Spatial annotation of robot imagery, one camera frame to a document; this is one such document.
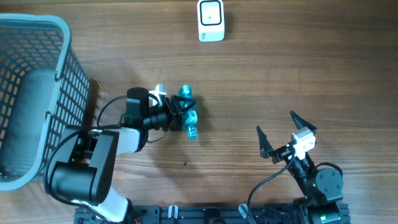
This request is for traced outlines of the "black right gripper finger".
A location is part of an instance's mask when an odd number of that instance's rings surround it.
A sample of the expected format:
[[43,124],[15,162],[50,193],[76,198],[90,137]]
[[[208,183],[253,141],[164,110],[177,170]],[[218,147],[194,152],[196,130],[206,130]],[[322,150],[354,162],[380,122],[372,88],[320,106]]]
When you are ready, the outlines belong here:
[[302,128],[308,128],[311,131],[316,131],[317,128],[312,125],[311,123],[309,123],[308,121],[304,120],[303,118],[301,118],[296,112],[294,112],[293,110],[290,111],[290,115],[292,117],[292,120],[294,122],[294,124],[296,125],[297,129],[302,129]]
[[269,158],[272,154],[273,147],[271,146],[270,142],[267,140],[267,136],[262,131],[260,126],[256,127],[257,135],[259,138],[259,148],[260,148],[260,155],[263,158]]

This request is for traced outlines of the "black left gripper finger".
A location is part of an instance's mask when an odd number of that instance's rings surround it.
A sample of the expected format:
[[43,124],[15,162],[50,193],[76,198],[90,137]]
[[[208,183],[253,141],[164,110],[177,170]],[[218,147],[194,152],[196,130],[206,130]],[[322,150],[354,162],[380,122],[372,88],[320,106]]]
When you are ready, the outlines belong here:
[[180,109],[182,110],[183,114],[180,115],[179,119],[181,120],[196,120],[197,119],[197,112],[194,107],[192,108],[182,108],[180,106]]
[[197,100],[194,98],[172,95],[172,99],[175,100],[182,108],[192,108],[197,104]]

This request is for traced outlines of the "teal mouthwash bottle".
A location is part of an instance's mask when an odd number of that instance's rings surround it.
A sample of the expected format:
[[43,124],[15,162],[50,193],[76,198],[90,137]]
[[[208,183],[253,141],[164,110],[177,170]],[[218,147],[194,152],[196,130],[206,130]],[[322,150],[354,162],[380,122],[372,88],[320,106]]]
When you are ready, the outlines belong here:
[[[178,92],[178,96],[182,98],[193,99],[193,92],[191,86],[183,85]],[[196,103],[197,100],[179,101],[179,104],[183,109],[190,107],[182,117],[182,128],[185,130],[188,140],[196,140],[198,138],[198,131],[197,131],[198,116],[197,112],[195,111],[195,108],[192,106],[195,105]]]

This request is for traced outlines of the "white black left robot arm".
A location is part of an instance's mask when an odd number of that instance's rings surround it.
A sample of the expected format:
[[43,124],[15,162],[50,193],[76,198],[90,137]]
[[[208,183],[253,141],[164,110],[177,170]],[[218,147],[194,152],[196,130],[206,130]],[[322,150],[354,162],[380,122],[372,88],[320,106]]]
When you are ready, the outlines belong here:
[[197,112],[190,85],[167,96],[134,87],[122,97],[126,110],[116,124],[92,128],[67,126],[44,171],[44,188],[55,200],[77,206],[76,223],[150,223],[140,208],[112,187],[116,157],[139,152],[149,143],[149,131],[184,129],[189,140],[197,134]]

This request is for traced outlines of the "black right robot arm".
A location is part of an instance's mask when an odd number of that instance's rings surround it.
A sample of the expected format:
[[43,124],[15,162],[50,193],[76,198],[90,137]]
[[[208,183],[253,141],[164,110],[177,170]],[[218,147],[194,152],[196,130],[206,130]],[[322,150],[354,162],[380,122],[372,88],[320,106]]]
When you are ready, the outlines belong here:
[[252,218],[251,199],[255,191],[265,183],[288,171],[303,193],[295,199],[290,219],[297,223],[337,223],[343,219],[338,202],[343,199],[343,171],[331,162],[315,164],[309,151],[314,149],[317,127],[290,111],[297,128],[290,141],[278,149],[273,149],[263,130],[257,126],[259,151],[262,158],[271,158],[274,164],[284,161],[285,166],[275,174],[258,183],[250,192],[247,206],[248,218]]

